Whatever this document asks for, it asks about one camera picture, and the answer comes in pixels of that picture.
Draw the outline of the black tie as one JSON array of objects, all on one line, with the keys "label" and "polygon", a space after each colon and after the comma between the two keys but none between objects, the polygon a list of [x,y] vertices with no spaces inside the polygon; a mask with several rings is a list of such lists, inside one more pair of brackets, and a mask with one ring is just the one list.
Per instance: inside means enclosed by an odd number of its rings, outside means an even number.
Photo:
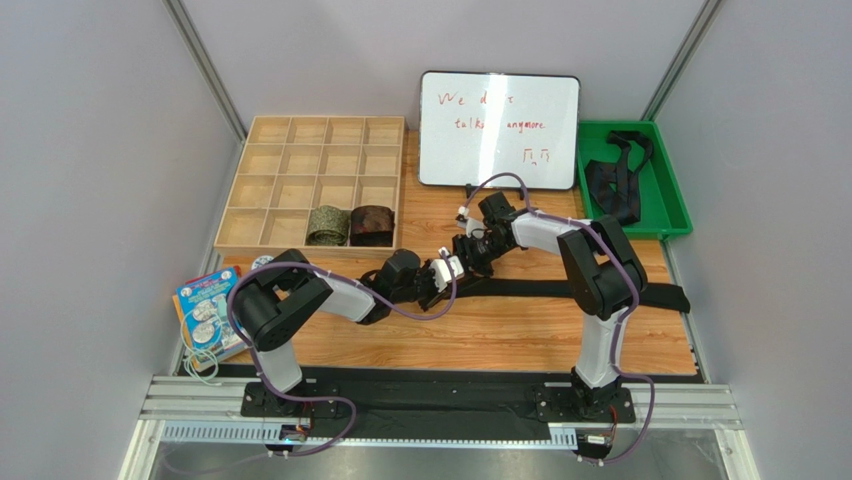
[{"label": "black tie", "polygon": [[[463,282],[456,293],[466,297],[574,298],[567,280],[520,280],[476,277]],[[691,303],[679,285],[649,283],[640,293],[640,304],[653,308],[691,312]]]}]

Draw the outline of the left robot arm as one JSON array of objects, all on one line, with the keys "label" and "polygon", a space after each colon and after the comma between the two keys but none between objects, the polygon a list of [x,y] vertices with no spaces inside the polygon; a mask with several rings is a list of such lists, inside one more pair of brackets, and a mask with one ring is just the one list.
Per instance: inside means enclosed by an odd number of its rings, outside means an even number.
[{"label": "left robot arm", "polygon": [[472,278],[462,259],[447,249],[427,261],[399,249],[358,279],[322,269],[290,249],[237,282],[227,296],[226,317],[249,347],[261,384],[278,402],[345,405],[354,413],[353,402],[336,394],[294,393],[303,380],[295,334],[318,313],[366,326],[404,304],[419,306],[416,320],[434,320],[449,312]]}]

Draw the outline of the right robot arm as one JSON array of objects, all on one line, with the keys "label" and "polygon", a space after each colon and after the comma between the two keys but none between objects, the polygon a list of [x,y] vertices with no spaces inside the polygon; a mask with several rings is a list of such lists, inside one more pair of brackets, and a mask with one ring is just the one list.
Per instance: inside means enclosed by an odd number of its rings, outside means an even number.
[{"label": "right robot arm", "polygon": [[492,275],[492,262],[515,248],[561,258],[568,288],[583,312],[581,353],[571,371],[569,404],[583,419],[612,413],[618,405],[624,324],[647,286],[647,275],[618,221],[611,216],[577,220],[533,208],[516,209],[503,193],[479,204],[481,220],[462,205],[465,233],[454,253],[469,273]]}]

